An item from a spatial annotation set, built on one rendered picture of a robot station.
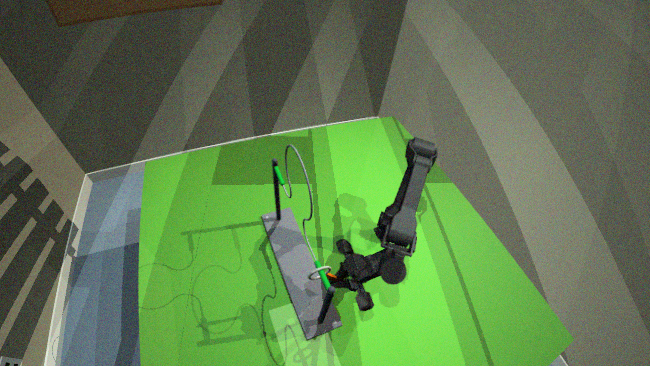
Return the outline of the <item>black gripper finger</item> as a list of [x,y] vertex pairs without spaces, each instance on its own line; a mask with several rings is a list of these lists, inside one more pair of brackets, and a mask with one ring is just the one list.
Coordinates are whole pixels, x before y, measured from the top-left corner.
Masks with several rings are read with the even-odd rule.
[[350,279],[343,279],[341,281],[338,281],[338,282],[330,284],[330,285],[335,287],[335,288],[349,288],[349,290],[356,292],[356,290],[352,289],[352,287],[351,287],[351,285],[349,283],[349,280]]
[[[345,279],[345,278],[349,277],[348,273],[346,271],[344,271],[344,269],[343,269],[343,262],[341,262],[340,265],[341,265],[341,267],[338,270],[338,272],[335,274],[335,276],[338,276],[341,279]],[[333,284],[333,283],[336,283],[336,282],[332,281],[332,280],[329,280],[329,283]]]

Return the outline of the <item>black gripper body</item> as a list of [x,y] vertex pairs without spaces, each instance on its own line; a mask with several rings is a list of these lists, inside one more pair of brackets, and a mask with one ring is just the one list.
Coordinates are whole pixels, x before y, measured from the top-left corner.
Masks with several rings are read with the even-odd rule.
[[[350,254],[354,253],[353,249],[352,249],[352,244],[349,241],[347,241],[346,239],[341,239],[341,240],[336,241],[336,245],[337,245],[339,253],[344,254],[346,258]],[[374,253],[372,255],[373,255],[374,259],[371,261],[372,262],[371,265],[372,265],[372,267],[377,266],[378,271],[376,270],[377,273],[370,280],[381,276],[381,274],[380,274],[380,265],[379,265],[378,260],[376,259],[376,253]],[[344,263],[345,262],[343,262],[343,269],[344,269],[344,271],[347,272],[347,268],[346,268]],[[367,292],[367,291],[364,290],[363,284],[359,283],[356,277],[351,278],[349,280],[349,283],[350,283],[352,289],[357,291],[355,300],[357,302],[357,305],[358,305],[360,311],[361,310],[366,311],[366,310],[369,310],[369,309],[373,308],[374,303],[372,301],[372,298],[370,297],[370,292]]]

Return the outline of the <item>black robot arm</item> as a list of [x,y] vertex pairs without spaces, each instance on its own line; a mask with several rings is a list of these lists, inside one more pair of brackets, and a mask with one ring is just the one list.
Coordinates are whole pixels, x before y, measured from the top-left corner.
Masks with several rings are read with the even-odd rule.
[[[381,241],[382,249],[376,253],[380,265],[381,279],[387,284],[399,284],[406,277],[407,268],[404,257],[416,251],[416,211],[427,173],[438,155],[435,144],[423,139],[409,139],[405,157],[407,169],[402,178],[398,193],[392,205],[381,212],[375,234]],[[385,243],[384,243],[385,242]],[[391,243],[390,243],[391,242]],[[394,244],[393,244],[394,243]],[[408,247],[409,248],[406,248]],[[345,266],[350,277],[357,277],[359,283],[368,282],[378,271],[372,267],[373,255],[352,253],[345,259]],[[377,270],[377,271],[376,271]]]

